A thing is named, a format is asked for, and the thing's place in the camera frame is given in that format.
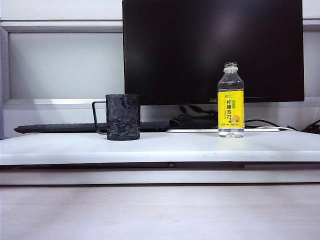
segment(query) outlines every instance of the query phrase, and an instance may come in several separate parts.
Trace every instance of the water bottle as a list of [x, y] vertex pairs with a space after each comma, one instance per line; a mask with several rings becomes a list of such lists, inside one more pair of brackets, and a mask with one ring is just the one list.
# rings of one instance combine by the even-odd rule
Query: water bottle
[[238, 64], [227, 62], [218, 82], [218, 134], [223, 138], [241, 138], [245, 129], [244, 82]]

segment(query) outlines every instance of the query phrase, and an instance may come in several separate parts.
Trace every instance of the computer monitor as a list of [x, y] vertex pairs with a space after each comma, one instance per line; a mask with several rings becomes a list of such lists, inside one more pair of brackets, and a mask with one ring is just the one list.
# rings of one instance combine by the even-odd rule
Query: computer monitor
[[245, 102], [304, 101], [302, 0], [124, 0], [125, 92], [211, 104], [225, 62]]

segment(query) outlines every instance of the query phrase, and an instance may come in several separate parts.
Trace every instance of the black keyboard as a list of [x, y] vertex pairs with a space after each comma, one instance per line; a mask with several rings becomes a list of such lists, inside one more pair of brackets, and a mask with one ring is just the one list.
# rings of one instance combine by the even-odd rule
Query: black keyboard
[[[106, 124], [98, 123], [98, 128], [106, 132]], [[168, 121], [142, 121], [140, 131], [165, 132], [169, 128]], [[23, 125], [14, 129], [17, 133], [95, 133], [94, 123], [63, 123], [63, 124], [37, 124]]]

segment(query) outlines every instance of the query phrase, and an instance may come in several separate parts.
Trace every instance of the black cable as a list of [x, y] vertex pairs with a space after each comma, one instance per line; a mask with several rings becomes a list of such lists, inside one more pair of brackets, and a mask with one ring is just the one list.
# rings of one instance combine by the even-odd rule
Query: black cable
[[[200, 107], [198, 107], [198, 106], [192, 106], [192, 107], [193, 108], [196, 107], [195, 108], [196, 110], [194, 110], [194, 111], [197, 112], [197, 113], [209, 114], [209, 116], [212, 117], [212, 118], [216, 118], [217, 117], [216, 112], [213, 111], [213, 110], [210, 110], [210, 111], [199, 111], [199, 109], [201, 109]], [[193, 118], [193, 119], [203, 118], [203, 116], [192, 116], [192, 115], [188, 114], [188, 111], [186, 110], [186, 108], [183, 105], [179, 105], [179, 108], [180, 108], [181, 112], [183, 112], [184, 115], [187, 115], [190, 118]]]
[[297, 129], [295, 129], [293, 126], [288, 125], [288, 126], [287, 126], [287, 128], [288, 128], [288, 129], [296, 130], [296, 131], [298, 132], [298, 130], [297, 130]]
[[190, 103], [188, 103], [187, 106], [189, 108], [191, 108], [193, 111], [197, 112], [197, 113], [209, 114], [209, 116], [212, 117], [212, 118], [217, 118], [218, 117], [218, 112], [217, 111], [214, 111], [214, 110], [206, 111], [206, 110], [203, 110], [201, 107], [191, 105]]
[[315, 121], [314, 123], [310, 124], [309, 126], [307, 126], [305, 129], [302, 130], [302, 132], [308, 130], [309, 128], [313, 127], [314, 125], [316, 125], [317, 123], [320, 123], [320, 119], [318, 121]]
[[244, 122], [245, 122], [245, 123], [261, 122], [261, 123], [270, 124], [270, 125], [272, 125], [272, 126], [274, 126], [274, 127], [277, 127], [277, 128], [280, 127], [279, 125], [277, 125], [277, 124], [275, 124], [275, 123], [273, 123], [273, 122], [271, 122], [271, 121], [262, 120], [262, 119], [251, 119], [251, 120], [246, 120], [246, 121], [244, 121]]

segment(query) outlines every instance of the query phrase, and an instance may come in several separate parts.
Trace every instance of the mug handle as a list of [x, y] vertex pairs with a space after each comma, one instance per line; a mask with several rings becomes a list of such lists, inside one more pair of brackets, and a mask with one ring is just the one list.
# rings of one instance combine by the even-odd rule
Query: mug handle
[[97, 121], [97, 113], [96, 113], [96, 106], [95, 104], [103, 104], [103, 103], [107, 103], [106, 101], [94, 101], [92, 103], [92, 111], [93, 111], [93, 119], [94, 119], [94, 127], [95, 127], [95, 131], [98, 133], [98, 134], [102, 134], [102, 135], [106, 135], [107, 133], [106, 132], [103, 132], [103, 131], [100, 131], [98, 129], [98, 121]]

